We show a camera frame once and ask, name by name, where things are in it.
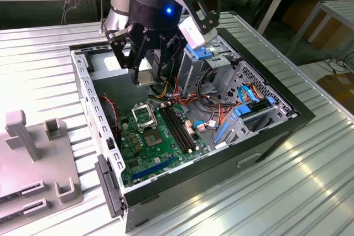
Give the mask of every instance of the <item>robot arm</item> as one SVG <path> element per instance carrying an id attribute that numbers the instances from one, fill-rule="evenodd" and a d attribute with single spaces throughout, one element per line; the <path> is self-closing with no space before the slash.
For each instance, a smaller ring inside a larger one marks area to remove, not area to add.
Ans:
<path id="1" fill-rule="evenodd" d="M 190 16 L 179 25 L 183 8 Z M 104 30 L 121 68 L 132 69 L 137 84 L 147 51 L 155 51 L 152 75 L 158 81 L 162 65 L 174 61 L 187 43 L 196 49 L 216 37 L 218 19 L 202 0 L 111 0 Z M 122 50 L 128 40 L 131 50 L 126 56 Z"/>

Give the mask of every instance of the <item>table leg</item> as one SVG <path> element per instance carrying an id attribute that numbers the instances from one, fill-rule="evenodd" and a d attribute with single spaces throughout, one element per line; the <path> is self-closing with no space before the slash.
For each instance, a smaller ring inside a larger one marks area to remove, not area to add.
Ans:
<path id="1" fill-rule="evenodd" d="M 314 32 L 311 34 L 310 38 L 308 39 L 309 43 L 312 43 L 317 35 L 322 31 L 324 26 L 327 24 L 327 22 L 330 20 L 331 15 L 326 15 L 325 18 L 322 20 L 322 22 L 317 26 L 317 28 L 314 30 Z"/>
<path id="2" fill-rule="evenodd" d="M 298 42 L 300 41 L 301 37 L 305 34 L 309 26 L 312 24 L 314 19 L 317 17 L 317 15 L 320 12 L 321 9 L 321 1 L 317 3 L 315 6 L 314 10 L 311 12 L 311 14 L 308 16 L 308 18 L 305 20 L 304 24 L 301 26 L 300 30 L 296 33 L 294 39 L 291 41 L 290 47 L 288 51 L 286 51 L 285 55 L 289 57 L 291 52 L 294 50 L 294 48 L 297 46 Z"/>
<path id="3" fill-rule="evenodd" d="M 260 26 L 257 29 L 257 32 L 259 32 L 260 34 L 264 33 L 281 1 L 282 0 L 272 1 L 272 4 L 269 6 L 267 13 L 265 14 Z"/>

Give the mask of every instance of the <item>aluminum extrusion table surface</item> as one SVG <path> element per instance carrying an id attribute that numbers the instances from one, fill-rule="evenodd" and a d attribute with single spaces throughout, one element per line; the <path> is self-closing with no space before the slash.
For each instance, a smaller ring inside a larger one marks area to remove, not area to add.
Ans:
<path id="1" fill-rule="evenodd" d="M 315 114 L 270 158 L 151 220 L 130 235 L 352 235 L 354 125 L 346 112 L 240 17 L 227 28 Z M 98 23 L 0 32 L 2 112 L 23 109 L 28 124 L 62 118 L 68 127 L 84 200 L 8 235 L 123 235 L 110 217 L 95 172 L 69 45 L 104 41 Z"/>

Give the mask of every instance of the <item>yellow wire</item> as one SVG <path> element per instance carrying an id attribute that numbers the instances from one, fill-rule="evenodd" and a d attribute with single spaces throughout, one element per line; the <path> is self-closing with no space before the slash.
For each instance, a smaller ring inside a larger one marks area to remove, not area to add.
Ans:
<path id="1" fill-rule="evenodd" d="M 165 96 L 165 94 L 166 94 L 166 92 L 167 92 L 167 86 L 168 86 L 168 84 L 169 84 L 169 83 L 166 82 L 164 91 L 163 91 L 160 95 L 156 96 L 157 99 L 160 99 L 160 98 L 162 98 L 162 97 Z"/>

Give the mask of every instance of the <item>cardboard box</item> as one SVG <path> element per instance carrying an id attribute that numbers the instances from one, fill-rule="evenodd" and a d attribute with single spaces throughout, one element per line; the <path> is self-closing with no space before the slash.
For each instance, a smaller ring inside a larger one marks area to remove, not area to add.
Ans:
<path id="1" fill-rule="evenodd" d="M 317 81 L 326 92 L 354 114 L 354 74 L 327 75 Z"/>

